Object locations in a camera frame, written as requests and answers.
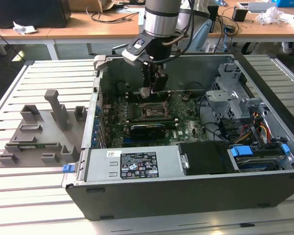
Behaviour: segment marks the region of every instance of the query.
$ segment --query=desk leg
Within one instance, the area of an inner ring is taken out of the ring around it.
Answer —
[[[92,45],[90,43],[86,43],[86,45],[87,45],[88,54],[93,55]]]
[[[49,54],[51,56],[51,60],[59,60],[60,55],[58,51],[58,47],[54,40],[48,41],[45,43],[48,47]]]
[[[6,55],[6,50],[4,49],[4,45],[0,45],[0,54]]]

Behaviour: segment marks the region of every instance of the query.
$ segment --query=barcode sticker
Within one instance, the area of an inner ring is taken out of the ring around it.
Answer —
[[[122,151],[107,151],[108,158],[120,157],[121,154],[122,154]]]

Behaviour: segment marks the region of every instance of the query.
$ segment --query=metal bracket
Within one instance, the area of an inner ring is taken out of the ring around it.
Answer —
[[[107,62],[106,55],[96,55],[94,58],[94,67],[95,70],[101,70],[104,69],[107,65],[105,64]]]

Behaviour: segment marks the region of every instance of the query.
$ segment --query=white paper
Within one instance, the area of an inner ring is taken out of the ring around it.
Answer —
[[[15,32],[17,32],[18,34],[25,35],[27,33],[37,32],[37,30],[34,28],[34,26],[22,26],[22,25],[15,23],[14,21],[13,21],[13,24],[14,24],[13,30]]]

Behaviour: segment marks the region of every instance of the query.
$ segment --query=blue latch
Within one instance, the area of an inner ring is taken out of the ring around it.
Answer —
[[[231,148],[233,157],[253,155],[251,148],[247,145],[237,145]]]
[[[285,154],[288,154],[290,152],[290,148],[288,147],[286,143],[284,143],[281,147]]]
[[[74,173],[74,165],[68,164],[68,165],[64,165],[62,168],[62,172],[63,173]]]

